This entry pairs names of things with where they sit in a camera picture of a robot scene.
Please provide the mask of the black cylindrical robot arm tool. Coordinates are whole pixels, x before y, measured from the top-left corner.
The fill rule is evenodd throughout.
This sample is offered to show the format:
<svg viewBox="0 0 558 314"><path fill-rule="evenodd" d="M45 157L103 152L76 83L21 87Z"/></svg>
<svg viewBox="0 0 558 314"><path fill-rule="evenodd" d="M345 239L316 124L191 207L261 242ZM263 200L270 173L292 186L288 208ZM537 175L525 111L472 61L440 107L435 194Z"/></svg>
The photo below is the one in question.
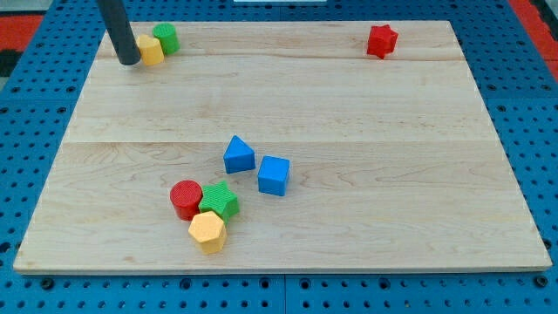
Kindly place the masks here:
<svg viewBox="0 0 558 314"><path fill-rule="evenodd" d="M136 65L140 61L140 50L122 0L97 0L100 15L122 65Z"/></svg>

